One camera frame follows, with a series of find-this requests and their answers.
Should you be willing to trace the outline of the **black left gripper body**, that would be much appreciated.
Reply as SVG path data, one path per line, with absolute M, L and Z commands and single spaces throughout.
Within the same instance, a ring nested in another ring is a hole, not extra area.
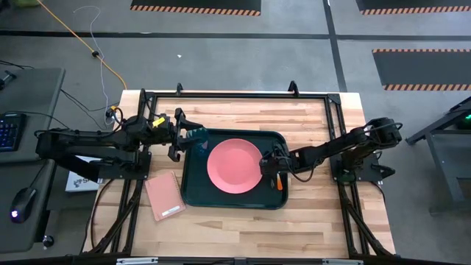
M 180 161 L 180 152 L 177 151 L 176 144 L 183 141 L 181 136 L 181 122 L 185 118 L 185 114 L 181 108 L 175 110 L 174 124 L 170 117 L 165 113 L 161 113 L 156 120 L 151 123 L 151 144 L 166 145 L 169 144 L 168 156 L 174 162 Z

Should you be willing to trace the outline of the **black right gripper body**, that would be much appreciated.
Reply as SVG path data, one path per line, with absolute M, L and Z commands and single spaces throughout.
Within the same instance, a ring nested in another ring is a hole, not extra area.
M 259 166 L 262 175 L 276 175 L 291 172 L 293 156 L 281 145 L 274 145 L 271 152 L 266 152 Z

